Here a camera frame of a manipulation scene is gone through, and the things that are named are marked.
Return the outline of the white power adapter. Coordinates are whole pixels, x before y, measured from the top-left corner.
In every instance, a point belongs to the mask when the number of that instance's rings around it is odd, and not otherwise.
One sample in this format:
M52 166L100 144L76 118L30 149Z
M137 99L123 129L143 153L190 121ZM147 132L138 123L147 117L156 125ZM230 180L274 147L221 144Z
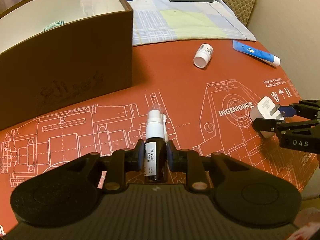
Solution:
M278 109L280 105L276 105L268 96L263 97L256 106L250 111L249 116L252 121L257 118L273 119L276 121L284 121L285 118Z

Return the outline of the brown cardboard storage box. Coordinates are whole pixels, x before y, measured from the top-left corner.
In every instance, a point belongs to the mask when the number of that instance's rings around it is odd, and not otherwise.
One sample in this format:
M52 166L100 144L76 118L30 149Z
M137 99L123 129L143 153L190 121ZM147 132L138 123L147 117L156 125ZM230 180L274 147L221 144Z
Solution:
M56 21L66 24L42 32ZM132 85L127 0L23 0L1 14L1 129Z

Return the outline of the dark spray bottle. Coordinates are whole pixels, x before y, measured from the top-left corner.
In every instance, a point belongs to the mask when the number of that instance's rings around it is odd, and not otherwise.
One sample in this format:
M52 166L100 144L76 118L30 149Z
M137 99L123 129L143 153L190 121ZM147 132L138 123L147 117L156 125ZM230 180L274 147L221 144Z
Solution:
M166 116L159 109L148 112L144 150L144 177L147 183L167 181L167 130Z

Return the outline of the checked pale bedsheet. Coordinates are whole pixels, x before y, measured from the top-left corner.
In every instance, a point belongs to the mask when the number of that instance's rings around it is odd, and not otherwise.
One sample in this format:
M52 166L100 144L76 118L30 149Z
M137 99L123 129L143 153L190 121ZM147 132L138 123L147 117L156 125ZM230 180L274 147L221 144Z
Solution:
M256 40L222 0L132 0L129 4L133 9L133 46L177 40Z

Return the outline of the teal hair brush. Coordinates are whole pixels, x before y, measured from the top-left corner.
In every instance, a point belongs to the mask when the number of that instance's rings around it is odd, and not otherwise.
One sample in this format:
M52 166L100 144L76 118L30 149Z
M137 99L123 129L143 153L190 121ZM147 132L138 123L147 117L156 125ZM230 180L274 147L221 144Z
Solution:
M42 32L48 31L48 30L50 30L50 29L57 28L57 27L62 26L62 25L64 25L64 24L66 24L65 21L56 21L56 22L51 23L51 24L49 24L48 26L46 26L46 27L42 30Z

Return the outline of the white pill bottle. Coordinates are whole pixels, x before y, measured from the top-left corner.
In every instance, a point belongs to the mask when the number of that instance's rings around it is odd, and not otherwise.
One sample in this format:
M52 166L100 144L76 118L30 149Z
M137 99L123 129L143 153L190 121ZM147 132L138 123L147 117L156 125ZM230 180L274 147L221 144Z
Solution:
M197 50L193 58L194 65L197 68L205 68L211 60L213 52L214 50L211 45L206 43L200 45L199 49Z

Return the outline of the red blueprint mat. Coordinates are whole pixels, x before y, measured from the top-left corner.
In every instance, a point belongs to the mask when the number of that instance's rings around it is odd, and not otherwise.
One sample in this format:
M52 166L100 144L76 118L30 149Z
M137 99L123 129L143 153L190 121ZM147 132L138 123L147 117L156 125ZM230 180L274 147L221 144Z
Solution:
M19 183L89 152L109 155L145 138L147 114L159 105L170 140L201 155L222 152L286 179L302 190L318 168L314 154L279 147L252 127L249 111L265 96L300 99L281 67L211 40L206 68L193 65L200 40L137 46L132 86L35 117L1 131L1 233L16 225L10 195Z

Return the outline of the blue white tube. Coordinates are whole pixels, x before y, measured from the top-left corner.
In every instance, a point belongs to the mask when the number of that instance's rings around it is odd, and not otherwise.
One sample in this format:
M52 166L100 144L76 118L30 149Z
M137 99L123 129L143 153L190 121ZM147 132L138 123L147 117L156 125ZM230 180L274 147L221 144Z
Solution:
M280 58L279 57L274 56L271 53L253 48L252 46L243 44L243 43L238 42L236 40L233 40L233 49L240 52L240 53L244 53L249 56L256 57L257 59L264 61L271 66L274 66L274 67L280 66Z

